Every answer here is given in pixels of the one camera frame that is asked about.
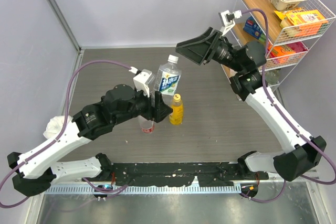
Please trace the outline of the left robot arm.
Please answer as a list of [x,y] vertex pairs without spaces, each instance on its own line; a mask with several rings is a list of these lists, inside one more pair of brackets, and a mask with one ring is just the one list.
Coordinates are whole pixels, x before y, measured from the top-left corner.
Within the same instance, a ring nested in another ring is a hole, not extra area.
[[118,124],[138,116],[159,123],[172,111],[160,92],[155,92],[151,99],[143,91],[119,84],[107,91],[100,102],[87,105],[75,114],[60,137],[52,136],[24,154],[10,153],[7,157],[9,167],[16,170],[13,186],[21,194],[31,197],[56,183],[82,178],[106,181],[112,175],[112,163],[105,154],[72,162],[61,162],[60,159],[112,132]]

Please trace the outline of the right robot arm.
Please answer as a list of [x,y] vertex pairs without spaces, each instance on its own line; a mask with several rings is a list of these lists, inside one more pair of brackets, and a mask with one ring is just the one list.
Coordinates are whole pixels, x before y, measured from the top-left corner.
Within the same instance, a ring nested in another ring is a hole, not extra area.
[[266,63],[263,44],[251,41],[234,48],[220,31],[209,28],[178,43],[175,51],[198,65],[214,60],[234,70],[236,74],[229,79],[233,92],[259,114],[279,141],[279,153],[252,151],[240,157],[239,177],[250,179],[263,171],[291,182],[319,164],[327,145],[324,138],[304,130],[262,82],[258,68]]

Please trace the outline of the white blue bottle cap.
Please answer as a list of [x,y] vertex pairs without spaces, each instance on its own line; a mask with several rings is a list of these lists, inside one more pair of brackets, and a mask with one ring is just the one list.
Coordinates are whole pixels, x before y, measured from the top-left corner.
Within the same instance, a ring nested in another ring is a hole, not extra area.
[[168,57],[168,62],[170,62],[170,63],[177,64],[178,60],[179,60],[178,57],[174,56],[174,55],[169,55],[169,57]]

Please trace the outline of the clear Pocari water bottle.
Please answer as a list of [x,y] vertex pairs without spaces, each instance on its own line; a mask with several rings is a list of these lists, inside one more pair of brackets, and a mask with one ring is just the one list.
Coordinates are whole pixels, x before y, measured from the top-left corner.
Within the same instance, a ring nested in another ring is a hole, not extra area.
[[177,68],[177,64],[170,63],[167,60],[167,63],[159,66],[154,83],[154,90],[159,91],[165,96],[175,95],[181,74],[182,72]]

